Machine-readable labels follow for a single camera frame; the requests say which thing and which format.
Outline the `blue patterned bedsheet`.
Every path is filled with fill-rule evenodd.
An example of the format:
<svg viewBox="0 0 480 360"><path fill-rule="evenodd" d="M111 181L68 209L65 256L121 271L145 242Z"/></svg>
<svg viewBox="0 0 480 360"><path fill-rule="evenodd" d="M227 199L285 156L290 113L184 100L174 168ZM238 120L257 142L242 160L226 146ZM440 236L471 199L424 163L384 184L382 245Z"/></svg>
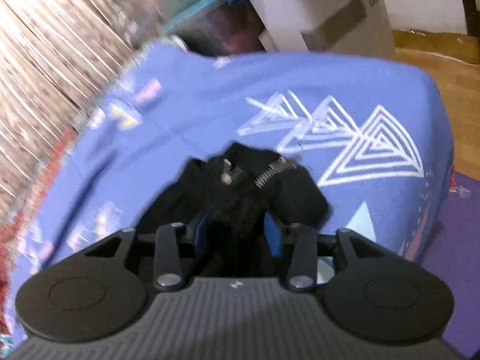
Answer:
<svg viewBox="0 0 480 360"><path fill-rule="evenodd" d="M150 44L100 101L19 239L4 306L25 339L24 281L133 224L188 158L237 141L294 158L348 227L415 261L447 196L453 137L434 80L407 64L324 53L209 58Z"/></svg>

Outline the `clear teal-rimmed storage bin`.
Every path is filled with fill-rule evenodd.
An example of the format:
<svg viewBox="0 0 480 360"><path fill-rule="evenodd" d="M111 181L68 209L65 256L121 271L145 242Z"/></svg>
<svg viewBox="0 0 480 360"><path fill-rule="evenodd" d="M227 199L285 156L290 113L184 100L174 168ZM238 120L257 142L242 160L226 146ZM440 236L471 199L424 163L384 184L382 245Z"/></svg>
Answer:
<svg viewBox="0 0 480 360"><path fill-rule="evenodd" d="M207 56L262 52L264 24L249 0L112 0L115 30L135 49L165 40Z"/></svg>

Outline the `black pants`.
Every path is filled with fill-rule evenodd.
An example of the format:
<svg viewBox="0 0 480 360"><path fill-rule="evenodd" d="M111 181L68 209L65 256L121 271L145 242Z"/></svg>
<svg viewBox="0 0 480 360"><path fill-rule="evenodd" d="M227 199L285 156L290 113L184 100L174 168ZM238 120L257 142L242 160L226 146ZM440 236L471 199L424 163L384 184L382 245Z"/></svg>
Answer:
<svg viewBox="0 0 480 360"><path fill-rule="evenodd" d="M287 269L270 245L266 215L288 226L320 228L329 203L308 170L272 150L234 142L223 154L191 158L178 179L164 189L136 224L140 234L166 224L205 220L191 265L206 277L280 276Z"/></svg>

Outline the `white cardboard box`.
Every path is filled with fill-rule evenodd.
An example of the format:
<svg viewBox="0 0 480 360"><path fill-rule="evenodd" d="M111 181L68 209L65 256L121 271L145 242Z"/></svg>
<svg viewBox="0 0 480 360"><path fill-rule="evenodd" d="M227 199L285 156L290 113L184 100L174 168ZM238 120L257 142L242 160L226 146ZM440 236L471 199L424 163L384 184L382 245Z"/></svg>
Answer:
<svg viewBox="0 0 480 360"><path fill-rule="evenodd" d="M384 0L250 0L267 51L320 51L393 59Z"/></svg>

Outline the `leaf patterned curtain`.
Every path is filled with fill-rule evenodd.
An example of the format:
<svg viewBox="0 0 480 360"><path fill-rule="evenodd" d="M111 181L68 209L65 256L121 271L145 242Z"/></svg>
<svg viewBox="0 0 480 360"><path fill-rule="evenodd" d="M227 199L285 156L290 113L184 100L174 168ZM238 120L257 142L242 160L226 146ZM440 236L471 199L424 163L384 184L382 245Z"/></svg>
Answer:
<svg viewBox="0 0 480 360"><path fill-rule="evenodd" d="M155 35L150 0L1 0L1 215Z"/></svg>

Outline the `red floral quilt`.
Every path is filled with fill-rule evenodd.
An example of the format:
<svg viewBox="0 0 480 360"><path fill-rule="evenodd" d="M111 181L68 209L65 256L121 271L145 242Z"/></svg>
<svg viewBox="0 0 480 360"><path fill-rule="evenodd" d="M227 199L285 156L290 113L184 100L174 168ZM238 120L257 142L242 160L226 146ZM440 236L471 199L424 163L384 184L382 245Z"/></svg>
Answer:
<svg viewBox="0 0 480 360"><path fill-rule="evenodd" d="M79 133L65 131L41 158L33 182L1 224L1 357L26 337L15 299L22 283L60 256L86 175L72 157Z"/></svg>

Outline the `purple mat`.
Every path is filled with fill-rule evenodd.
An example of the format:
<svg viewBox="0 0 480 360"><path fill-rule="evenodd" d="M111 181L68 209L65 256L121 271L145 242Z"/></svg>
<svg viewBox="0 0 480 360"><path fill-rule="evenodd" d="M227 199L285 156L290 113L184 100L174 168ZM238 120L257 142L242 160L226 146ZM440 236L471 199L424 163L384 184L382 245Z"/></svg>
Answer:
<svg viewBox="0 0 480 360"><path fill-rule="evenodd" d="M421 258L444 280L455 309L443 338L467 358L479 351L479 181L456 174Z"/></svg>

